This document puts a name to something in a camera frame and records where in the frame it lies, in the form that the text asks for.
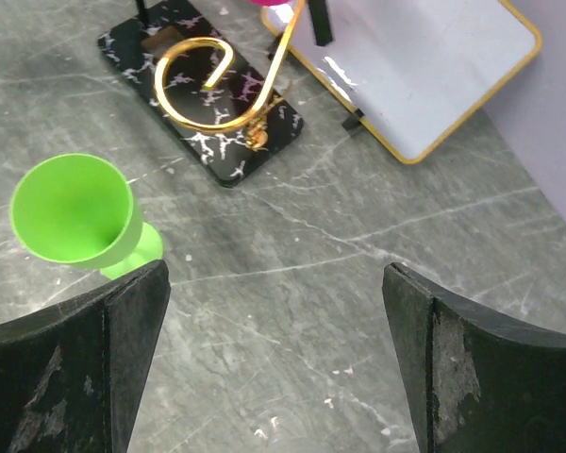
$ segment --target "gray marble surface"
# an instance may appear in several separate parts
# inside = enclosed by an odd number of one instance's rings
[[[114,162],[166,243],[172,299],[130,451],[257,451],[256,421],[286,413],[333,451],[416,452],[380,292],[392,260],[566,332],[566,226],[486,116],[403,166],[288,65],[302,137],[224,190],[101,60],[96,37],[133,4],[0,1],[0,323],[104,282],[13,239],[10,194],[43,159]],[[196,4],[267,67],[257,7]]]

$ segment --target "cup stem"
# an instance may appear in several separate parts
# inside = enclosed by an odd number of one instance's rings
[[[139,267],[143,267],[151,261],[161,260],[162,258],[163,241],[161,240],[161,236],[159,236],[158,231],[154,227],[143,222],[141,238],[136,247],[134,247],[134,250],[120,262],[101,269],[101,274],[114,280]]]

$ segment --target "black marble stand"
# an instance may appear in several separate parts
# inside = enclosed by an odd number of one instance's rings
[[[170,297],[154,261],[0,325],[0,453],[124,453]]]
[[[566,335],[392,264],[386,314],[422,453],[566,453]]]
[[[208,135],[171,121],[159,108],[153,90],[159,57],[168,47],[186,38],[221,35],[187,0],[165,0],[148,9],[148,15],[147,28],[137,18],[130,18],[101,35],[99,48],[153,114],[221,185],[235,186],[298,137],[304,121],[285,101],[269,112],[269,140],[259,150],[245,145],[242,130]],[[209,124],[230,121],[251,106],[262,86],[262,76],[236,51],[235,63],[217,89],[202,90],[219,58],[217,50],[196,49],[178,58],[169,70],[166,92],[171,103],[193,120]]]

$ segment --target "green cup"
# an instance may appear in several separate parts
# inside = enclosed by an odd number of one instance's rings
[[[17,239],[43,260],[123,276],[163,257],[124,175],[106,160],[64,154],[32,168],[10,200]]]

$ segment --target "purple wall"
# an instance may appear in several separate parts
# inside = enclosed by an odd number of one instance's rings
[[[485,107],[566,221],[566,0],[514,0],[541,31],[541,54]]]

